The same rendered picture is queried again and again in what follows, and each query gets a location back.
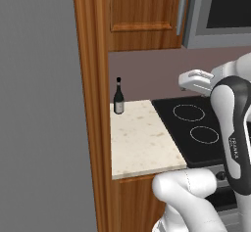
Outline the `dark wine bottle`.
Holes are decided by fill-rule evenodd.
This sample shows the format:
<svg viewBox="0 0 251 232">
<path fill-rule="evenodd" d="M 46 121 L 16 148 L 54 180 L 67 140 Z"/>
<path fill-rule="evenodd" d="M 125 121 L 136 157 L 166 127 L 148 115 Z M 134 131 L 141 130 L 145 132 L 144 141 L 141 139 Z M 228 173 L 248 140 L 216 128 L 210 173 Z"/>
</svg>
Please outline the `dark wine bottle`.
<svg viewBox="0 0 251 232">
<path fill-rule="evenodd" d="M 114 96 L 114 113 L 121 115 L 124 112 L 125 99 L 121 89 L 121 79 L 117 78 L 117 90 Z"/>
</svg>

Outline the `black hob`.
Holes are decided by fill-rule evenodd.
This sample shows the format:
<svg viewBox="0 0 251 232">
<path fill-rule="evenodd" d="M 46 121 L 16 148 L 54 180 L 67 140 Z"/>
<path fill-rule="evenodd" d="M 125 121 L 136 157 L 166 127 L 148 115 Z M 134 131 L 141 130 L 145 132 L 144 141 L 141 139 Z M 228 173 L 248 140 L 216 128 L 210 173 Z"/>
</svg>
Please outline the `black hob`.
<svg viewBox="0 0 251 232">
<path fill-rule="evenodd" d="M 188 167 L 223 163 L 221 131 L 208 97 L 159 99 L 152 105 Z"/>
</svg>

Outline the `tall wooden cabinet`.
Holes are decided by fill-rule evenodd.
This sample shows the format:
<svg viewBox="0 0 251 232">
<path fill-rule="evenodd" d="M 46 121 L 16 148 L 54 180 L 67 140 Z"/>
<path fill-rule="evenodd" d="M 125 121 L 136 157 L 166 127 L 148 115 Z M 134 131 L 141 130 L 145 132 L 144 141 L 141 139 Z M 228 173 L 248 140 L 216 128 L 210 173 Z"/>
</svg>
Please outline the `tall wooden cabinet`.
<svg viewBox="0 0 251 232">
<path fill-rule="evenodd" d="M 119 232 L 112 181 L 108 0 L 74 0 L 97 232 Z"/>
</svg>

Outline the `wooden wall cupboard door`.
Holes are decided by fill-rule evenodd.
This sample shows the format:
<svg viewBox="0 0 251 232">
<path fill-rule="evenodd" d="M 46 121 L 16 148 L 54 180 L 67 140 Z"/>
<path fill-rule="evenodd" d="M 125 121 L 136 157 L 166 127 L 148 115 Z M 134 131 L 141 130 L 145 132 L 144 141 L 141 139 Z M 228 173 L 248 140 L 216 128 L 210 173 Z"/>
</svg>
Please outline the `wooden wall cupboard door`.
<svg viewBox="0 0 251 232">
<path fill-rule="evenodd" d="M 181 47 L 176 35 L 179 0 L 109 0 L 109 51 L 162 50 Z"/>
</svg>

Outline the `grey microwave oven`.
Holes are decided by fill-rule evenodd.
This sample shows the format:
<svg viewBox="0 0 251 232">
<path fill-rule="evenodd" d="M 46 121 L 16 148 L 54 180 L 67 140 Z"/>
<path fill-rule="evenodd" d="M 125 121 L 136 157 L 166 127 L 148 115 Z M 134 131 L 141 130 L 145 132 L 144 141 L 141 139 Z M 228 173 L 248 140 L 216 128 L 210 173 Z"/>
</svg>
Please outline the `grey microwave oven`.
<svg viewBox="0 0 251 232">
<path fill-rule="evenodd" d="M 251 0 L 188 0 L 182 45 L 251 46 Z"/>
</svg>

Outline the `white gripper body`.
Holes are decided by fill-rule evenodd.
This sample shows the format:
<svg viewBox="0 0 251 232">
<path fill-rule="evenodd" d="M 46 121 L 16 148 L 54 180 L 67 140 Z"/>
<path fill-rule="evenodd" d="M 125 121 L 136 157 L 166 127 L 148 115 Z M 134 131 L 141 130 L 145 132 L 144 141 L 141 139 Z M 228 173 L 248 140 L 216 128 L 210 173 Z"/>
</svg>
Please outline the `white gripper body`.
<svg viewBox="0 0 251 232">
<path fill-rule="evenodd" d="M 189 70 L 178 77 L 178 85 L 181 90 L 189 90 L 209 96 L 212 90 L 211 82 L 213 78 L 214 76 L 211 73 L 203 70 Z"/>
</svg>

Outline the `wooden base cupboard door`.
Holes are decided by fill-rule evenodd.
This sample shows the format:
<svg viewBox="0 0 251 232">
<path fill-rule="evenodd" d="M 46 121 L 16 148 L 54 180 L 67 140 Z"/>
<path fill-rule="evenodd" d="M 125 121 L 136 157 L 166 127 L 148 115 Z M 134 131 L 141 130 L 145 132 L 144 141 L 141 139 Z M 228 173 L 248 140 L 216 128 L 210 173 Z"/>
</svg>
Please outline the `wooden base cupboard door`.
<svg viewBox="0 0 251 232">
<path fill-rule="evenodd" d="M 152 191 L 154 174 L 120 181 L 121 232 L 152 232 L 165 210 Z"/>
</svg>

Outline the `grey oven front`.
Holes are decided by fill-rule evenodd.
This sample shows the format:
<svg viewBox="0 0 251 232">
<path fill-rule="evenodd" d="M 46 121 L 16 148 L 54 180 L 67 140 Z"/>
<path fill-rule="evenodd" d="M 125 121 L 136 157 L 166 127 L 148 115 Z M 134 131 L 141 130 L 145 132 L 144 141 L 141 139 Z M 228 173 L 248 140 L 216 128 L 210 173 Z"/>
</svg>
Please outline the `grey oven front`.
<svg viewBox="0 0 251 232">
<path fill-rule="evenodd" d="M 209 169 L 216 174 L 225 171 L 224 166 L 213 165 Z M 213 205 L 227 232 L 251 232 L 251 173 L 234 184 L 217 177 L 217 190 L 207 197 Z"/>
</svg>

